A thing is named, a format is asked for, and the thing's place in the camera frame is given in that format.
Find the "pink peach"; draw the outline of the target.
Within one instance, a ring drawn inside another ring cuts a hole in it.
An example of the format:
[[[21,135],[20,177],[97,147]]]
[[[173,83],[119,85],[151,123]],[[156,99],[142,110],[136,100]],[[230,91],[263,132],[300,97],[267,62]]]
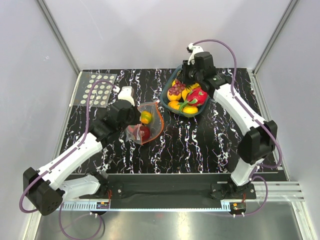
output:
[[[139,134],[138,134],[138,125],[130,125],[127,127],[127,131],[128,131],[128,135],[129,138],[133,139],[133,140],[139,140]]]

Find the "clear zip top bag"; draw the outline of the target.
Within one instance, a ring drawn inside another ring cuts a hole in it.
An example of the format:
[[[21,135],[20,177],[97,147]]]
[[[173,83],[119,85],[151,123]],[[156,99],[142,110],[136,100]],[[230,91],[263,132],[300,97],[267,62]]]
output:
[[[141,113],[140,123],[129,125],[125,129],[125,140],[144,145],[155,140],[162,133],[164,120],[158,101],[141,103],[137,109]]]

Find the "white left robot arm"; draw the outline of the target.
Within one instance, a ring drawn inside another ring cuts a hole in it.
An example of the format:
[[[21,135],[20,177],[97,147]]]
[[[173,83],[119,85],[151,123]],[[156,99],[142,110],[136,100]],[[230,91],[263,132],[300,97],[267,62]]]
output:
[[[100,152],[126,127],[140,123],[141,113],[132,97],[122,97],[112,103],[106,113],[85,129],[79,140],[56,159],[38,170],[29,167],[23,173],[23,199],[33,204],[43,216],[53,213],[62,203],[91,195],[103,198],[108,193],[106,173],[93,172],[84,177],[68,180],[70,174],[86,160]]]

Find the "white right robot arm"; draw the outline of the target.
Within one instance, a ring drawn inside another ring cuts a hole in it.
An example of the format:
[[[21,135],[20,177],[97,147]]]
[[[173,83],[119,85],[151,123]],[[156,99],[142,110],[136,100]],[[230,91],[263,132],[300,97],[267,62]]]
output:
[[[191,50],[188,60],[182,63],[182,81],[185,84],[198,83],[207,95],[220,104],[235,121],[243,137],[237,147],[238,163],[231,173],[227,185],[228,195],[239,198],[245,186],[265,158],[276,145],[278,126],[258,115],[236,92],[232,78],[217,74],[213,56],[200,47]]]

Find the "purple grape bunch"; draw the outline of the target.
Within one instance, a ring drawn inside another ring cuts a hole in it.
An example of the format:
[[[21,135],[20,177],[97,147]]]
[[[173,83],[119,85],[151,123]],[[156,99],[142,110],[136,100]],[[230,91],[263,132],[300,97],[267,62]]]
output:
[[[185,89],[186,85],[175,79],[168,90],[169,95],[178,96]]]

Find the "yellow green mango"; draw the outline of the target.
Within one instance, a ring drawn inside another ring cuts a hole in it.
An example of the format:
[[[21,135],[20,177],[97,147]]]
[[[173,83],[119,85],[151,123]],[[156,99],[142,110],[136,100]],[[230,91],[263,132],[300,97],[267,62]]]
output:
[[[140,122],[142,124],[148,125],[152,122],[152,120],[153,120],[153,115],[150,112],[145,110],[141,112]]]

